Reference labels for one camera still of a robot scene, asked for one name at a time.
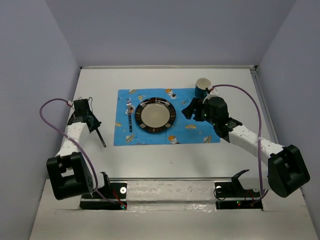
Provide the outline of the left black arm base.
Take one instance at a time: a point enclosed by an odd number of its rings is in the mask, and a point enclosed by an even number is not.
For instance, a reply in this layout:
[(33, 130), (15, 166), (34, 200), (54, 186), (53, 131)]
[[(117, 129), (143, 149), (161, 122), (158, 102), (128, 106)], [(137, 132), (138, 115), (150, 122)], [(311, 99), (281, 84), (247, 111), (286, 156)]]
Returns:
[(93, 193), (82, 195), (79, 208), (81, 210), (127, 210), (128, 182), (110, 180), (105, 172), (101, 172), (101, 174), (103, 175), (104, 185)]

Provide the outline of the black rimmed cream plate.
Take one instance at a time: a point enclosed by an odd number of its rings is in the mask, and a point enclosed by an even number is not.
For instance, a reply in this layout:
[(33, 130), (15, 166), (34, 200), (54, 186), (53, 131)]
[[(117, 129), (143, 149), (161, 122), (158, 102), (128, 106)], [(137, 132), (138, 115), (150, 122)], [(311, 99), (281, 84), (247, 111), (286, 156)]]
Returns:
[(173, 126), (177, 117), (172, 103), (161, 97), (151, 97), (138, 104), (134, 119), (137, 126), (149, 134), (160, 134)]

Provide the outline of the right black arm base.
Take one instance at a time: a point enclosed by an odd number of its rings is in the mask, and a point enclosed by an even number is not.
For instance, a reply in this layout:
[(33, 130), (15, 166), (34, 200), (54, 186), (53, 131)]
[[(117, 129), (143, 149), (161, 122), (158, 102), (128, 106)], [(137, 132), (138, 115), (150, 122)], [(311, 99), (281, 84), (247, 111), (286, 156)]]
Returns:
[(239, 177), (248, 171), (245, 169), (236, 173), (230, 181), (214, 183), (213, 195), (217, 210), (263, 210), (260, 193), (244, 189), (239, 181)]

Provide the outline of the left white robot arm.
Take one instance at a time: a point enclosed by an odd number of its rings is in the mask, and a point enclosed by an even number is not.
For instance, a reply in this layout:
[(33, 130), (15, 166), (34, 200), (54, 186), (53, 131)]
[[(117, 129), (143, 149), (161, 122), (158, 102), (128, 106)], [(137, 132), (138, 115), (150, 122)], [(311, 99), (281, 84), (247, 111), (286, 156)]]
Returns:
[(66, 131), (59, 130), (43, 116), (44, 107), (56, 99), (47, 101), (39, 110), (41, 119), (64, 137), (58, 153), (46, 162), (53, 194), (57, 200), (92, 193), (104, 198), (111, 191), (109, 177), (103, 171), (96, 172), (93, 163), (82, 148), (86, 138), (93, 132), (97, 133), (103, 147), (107, 146), (99, 131), (101, 122), (94, 115), (87, 98), (74, 101), (62, 98), (60, 100), (73, 109), (67, 121)]

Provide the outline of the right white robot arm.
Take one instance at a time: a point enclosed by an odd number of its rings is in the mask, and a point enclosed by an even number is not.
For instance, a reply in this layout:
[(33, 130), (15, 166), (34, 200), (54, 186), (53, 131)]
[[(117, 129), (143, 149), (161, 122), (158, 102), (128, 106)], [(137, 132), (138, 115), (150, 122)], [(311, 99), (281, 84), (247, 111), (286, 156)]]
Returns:
[(204, 101), (193, 98), (181, 112), (188, 120), (211, 124), (221, 139), (257, 157), (258, 163), (267, 167), (267, 188), (278, 196), (286, 198), (310, 181), (298, 147), (282, 146), (258, 136), (229, 116), (223, 98), (216, 96)]

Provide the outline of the teal cup cream inside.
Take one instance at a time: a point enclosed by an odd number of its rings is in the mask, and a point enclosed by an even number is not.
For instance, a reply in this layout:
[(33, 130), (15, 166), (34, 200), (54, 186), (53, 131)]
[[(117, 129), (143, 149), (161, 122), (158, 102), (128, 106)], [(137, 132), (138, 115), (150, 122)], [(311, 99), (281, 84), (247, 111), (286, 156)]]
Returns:
[(207, 91), (211, 86), (211, 81), (207, 78), (199, 78), (195, 83), (194, 95), (198, 99), (204, 99), (207, 96)]

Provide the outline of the blue space-print cloth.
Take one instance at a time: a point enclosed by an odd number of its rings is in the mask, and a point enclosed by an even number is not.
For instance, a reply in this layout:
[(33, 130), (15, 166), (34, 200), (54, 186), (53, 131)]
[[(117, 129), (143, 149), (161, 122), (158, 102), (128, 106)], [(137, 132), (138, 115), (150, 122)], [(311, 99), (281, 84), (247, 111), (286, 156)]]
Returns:
[[(135, 110), (142, 101), (160, 97), (173, 104), (177, 117), (171, 128), (159, 134), (147, 133), (140, 129), (135, 121)], [(175, 145), (208, 144), (221, 140), (213, 127), (207, 122), (186, 119), (182, 110), (195, 97), (193, 88), (145, 88), (120, 89), (117, 93), (117, 106), (114, 130), (114, 146), (129, 145)], [(132, 132), (129, 131), (129, 119), (126, 98), (131, 99)]]

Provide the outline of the silver fork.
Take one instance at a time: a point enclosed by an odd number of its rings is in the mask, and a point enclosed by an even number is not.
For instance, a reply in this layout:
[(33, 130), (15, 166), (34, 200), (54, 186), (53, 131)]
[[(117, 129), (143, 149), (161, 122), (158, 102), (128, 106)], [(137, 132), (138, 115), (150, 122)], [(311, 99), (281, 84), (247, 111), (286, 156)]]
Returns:
[(132, 102), (130, 97), (126, 98), (126, 107), (127, 107), (127, 115), (128, 115), (129, 132), (131, 133), (133, 131), (133, 128), (132, 128)]

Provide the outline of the silver knife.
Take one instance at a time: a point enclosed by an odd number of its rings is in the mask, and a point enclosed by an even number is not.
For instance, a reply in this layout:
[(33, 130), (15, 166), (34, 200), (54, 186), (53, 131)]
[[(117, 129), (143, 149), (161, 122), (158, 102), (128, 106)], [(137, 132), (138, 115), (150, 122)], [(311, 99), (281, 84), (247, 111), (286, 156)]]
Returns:
[(98, 137), (99, 137), (99, 139), (100, 139), (100, 141), (101, 141), (101, 143), (102, 143), (102, 146), (103, 146), (104, 148), (106, 148), (107, 145), (106, 145), (105, 140), (103, 139), (103, 136), (102, 136), (102, 134), (100, 133), (100, 131), (99, 131), (98, 128), (96, 129), (96, 133), (97, 133), (97, 135), (98, 135)]

